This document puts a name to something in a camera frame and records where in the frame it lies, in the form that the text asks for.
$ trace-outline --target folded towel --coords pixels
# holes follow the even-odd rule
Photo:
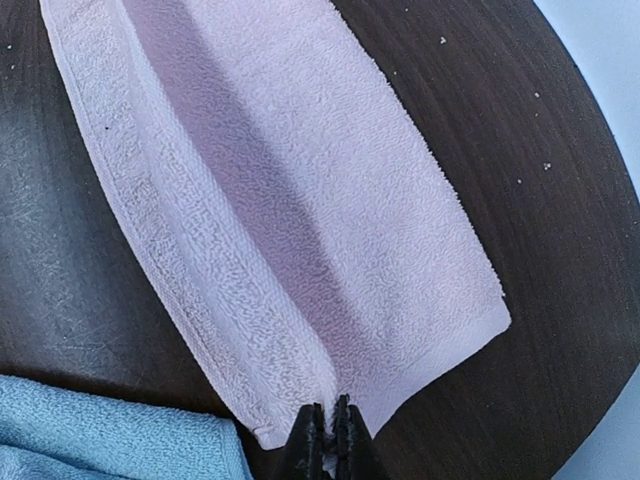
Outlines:
[[[0,375],[0,479],[251,479],[231,420]]]
[[[507,328],[455,192],[330,2],[42,9],[133,251],[264,448],[341,393],[375,434]]]

